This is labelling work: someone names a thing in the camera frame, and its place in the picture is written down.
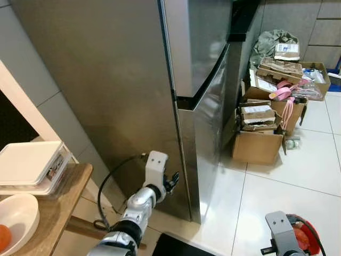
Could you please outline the clear plastic packaging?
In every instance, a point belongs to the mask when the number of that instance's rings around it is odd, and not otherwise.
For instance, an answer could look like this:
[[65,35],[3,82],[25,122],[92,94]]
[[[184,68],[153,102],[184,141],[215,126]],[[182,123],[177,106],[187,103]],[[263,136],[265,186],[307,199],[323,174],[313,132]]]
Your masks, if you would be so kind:
[[324,100],[324,95],[322,95],[321,90],[316,85],[317,83],[326,82],[322,71],[304,68],[302,73],[302,79],[291,88],[292,96],[295,98],[306,98],[307,100]]

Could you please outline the flattened cardboard stack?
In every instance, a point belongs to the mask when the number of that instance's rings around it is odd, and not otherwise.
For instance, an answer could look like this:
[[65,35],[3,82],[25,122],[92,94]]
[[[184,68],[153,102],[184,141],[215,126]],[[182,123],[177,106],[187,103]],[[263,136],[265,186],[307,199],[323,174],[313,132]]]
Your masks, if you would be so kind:
[[246,132],[275,131],[282,124],[282,117],[271,107],[271,101],[252,100],[239,104],[240,129]]

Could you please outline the moulded cardboard tray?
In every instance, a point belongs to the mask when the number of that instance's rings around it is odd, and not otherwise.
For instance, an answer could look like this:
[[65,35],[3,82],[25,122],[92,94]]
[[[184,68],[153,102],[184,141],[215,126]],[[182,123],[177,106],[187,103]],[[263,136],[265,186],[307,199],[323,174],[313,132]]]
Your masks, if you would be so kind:
[[292,84],[297,84],[304,76],[303,70],[304,68],[299,63],[263,58],[255,74],[262,77],[270,76],[277,81],[286,80]]

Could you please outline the blue handled broom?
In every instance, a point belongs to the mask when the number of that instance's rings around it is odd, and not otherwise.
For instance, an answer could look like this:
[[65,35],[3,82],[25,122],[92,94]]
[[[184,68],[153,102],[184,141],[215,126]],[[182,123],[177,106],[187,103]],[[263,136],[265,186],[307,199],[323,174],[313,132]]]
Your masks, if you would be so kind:
[[341,66],[341,58],[338,59],[336,65],[333,68],[327,68],[327,75],[330,76],[331,81],[332,80],[340,80],[340,66]]

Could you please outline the white lidded plastic container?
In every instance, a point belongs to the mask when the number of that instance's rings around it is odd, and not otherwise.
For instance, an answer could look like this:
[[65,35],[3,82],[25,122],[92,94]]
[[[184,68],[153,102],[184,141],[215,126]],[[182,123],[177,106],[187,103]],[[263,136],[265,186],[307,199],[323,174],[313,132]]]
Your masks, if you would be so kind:
[[0,195],[51,195],[70,160],[61,141],[10,143],[0,151]]

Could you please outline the grey green sack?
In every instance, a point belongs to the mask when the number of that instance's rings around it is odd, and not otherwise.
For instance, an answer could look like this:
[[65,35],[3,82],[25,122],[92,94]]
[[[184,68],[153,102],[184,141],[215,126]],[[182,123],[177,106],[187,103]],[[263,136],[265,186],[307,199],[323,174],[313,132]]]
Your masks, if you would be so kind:
[[249,56],[249,67],[256,69],[263,58],[274,58],[275,45],[278,43],[298,43],[296,36],[282,29],[264,31],[254,44],[251,56]]

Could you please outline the white shallow bowl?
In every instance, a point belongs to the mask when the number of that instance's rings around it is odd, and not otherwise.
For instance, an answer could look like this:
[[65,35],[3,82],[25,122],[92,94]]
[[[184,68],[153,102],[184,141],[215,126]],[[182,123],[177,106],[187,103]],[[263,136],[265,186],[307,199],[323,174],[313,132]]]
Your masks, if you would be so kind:
[[24,247],[36,232],[39,224],[37,198],[30,194],[17,194],[0,200],[0,225],[5,225],[10,241],[0,256],[12,256]]

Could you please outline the steel fridge body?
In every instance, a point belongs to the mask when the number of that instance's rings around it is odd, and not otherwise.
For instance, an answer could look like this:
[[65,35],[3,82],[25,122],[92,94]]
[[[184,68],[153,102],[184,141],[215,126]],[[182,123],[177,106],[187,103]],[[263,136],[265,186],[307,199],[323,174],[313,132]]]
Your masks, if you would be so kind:
[[180,174],[160,211],[200,223],[197,125],[180,107],[164,0],[10,0],[108,168],[136,152]]

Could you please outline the red white patterned bowl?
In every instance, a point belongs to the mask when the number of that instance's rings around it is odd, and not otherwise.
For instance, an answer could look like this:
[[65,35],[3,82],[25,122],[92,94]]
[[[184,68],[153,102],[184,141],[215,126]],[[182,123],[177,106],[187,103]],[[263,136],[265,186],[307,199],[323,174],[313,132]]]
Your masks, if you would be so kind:
[[296,214],[287,214],[287,219],[293,227],[299,247],[310,256],[320,254],[322,246],[319,234],[312,224]]

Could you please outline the open cardboard box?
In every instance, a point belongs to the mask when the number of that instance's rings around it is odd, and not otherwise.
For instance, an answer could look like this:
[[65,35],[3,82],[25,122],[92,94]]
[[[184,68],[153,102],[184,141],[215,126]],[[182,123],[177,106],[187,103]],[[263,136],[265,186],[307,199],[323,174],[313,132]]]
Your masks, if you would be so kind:
[[324,76],[324,79],[326,79],[326,82],[324,83],[317,83],[317,88],[319,88],[319,90],[321,90],[322,95],[324,95],[324,99],[326,98],[326,94],[327,94],[327,89],[330,85],[330,78],[327,75],[327,70],[326,67],[324,66],[324,64],[322,62],[312,62],[312,61],[302,61],[299,62],[302,65],[302,68],[307,68],[307,69],[317,69],[322,71],[322,74]]
[[283,121],[286,122],[283,125],[283,128],[286,130],[288,135],[293,134],[294,129],[296,128],[296,124],[299,122],[299,118],[304,114],[304,110],[306,108],[307,100],[303,99],[300,103],[295,103],[293,105],[293,112],[289,118],[286,118],[283,114],[285,107],[287,106],[286,101],[275,101],[270,100],[268,98],[268,94],[266,91],[263,91],[257,87],[249,87],[242,93],[243,97],[246,100],[253,99],[253,100],[267,100],[270,101],[271,108],[275,110],[280,116],[282,116]]
[[282,134],[237,132],[232,158],[242,163],[274,164],[284,138]]

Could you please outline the small clear jar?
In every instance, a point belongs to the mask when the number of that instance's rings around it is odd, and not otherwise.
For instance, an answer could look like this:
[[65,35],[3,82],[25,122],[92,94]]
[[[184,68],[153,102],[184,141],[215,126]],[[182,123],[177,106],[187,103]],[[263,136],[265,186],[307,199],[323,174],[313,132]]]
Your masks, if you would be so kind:
[[301,147],[301,139],[298,136],[285,138],[285,148],[287,150],[296,150]]

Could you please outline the grey kitchen cabinet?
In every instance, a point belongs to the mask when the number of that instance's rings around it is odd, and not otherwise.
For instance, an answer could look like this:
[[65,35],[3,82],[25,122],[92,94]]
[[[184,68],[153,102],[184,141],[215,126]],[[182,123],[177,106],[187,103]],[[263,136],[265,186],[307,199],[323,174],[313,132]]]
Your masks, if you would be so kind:
[[274,29],[298,38],[302,61],[333,68],[341,58],[341,0],[266,0],[258,34],[237,42],[243,66],[249,68],[249,56],[260,34]]

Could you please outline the wooden dining table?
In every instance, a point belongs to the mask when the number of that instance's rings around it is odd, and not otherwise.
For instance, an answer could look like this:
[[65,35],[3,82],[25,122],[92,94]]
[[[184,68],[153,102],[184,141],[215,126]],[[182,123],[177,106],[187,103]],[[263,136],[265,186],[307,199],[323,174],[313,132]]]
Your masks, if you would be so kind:
[[10,256],[51,256],[92,172],[93,166],[88,163],[68,166],[56,192],[37,198],[39,217],[36,231],[21,249]]

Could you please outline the white labelled parcel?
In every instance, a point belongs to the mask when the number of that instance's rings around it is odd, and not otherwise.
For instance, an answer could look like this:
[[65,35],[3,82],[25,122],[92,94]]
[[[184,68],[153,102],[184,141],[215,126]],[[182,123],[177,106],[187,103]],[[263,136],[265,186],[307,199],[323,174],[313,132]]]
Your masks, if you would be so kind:
[[299,61],[300,51],[298,43],[278,43],[275,45],[274,58],[283,61]]

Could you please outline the orange round food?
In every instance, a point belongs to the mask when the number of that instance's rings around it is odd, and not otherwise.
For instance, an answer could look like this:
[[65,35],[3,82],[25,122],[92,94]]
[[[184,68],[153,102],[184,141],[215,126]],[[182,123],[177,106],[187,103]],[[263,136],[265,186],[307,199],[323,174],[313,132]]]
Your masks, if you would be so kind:
[[10,246],[12,241],[12,232],[9,227],[0,225],[0,253]]

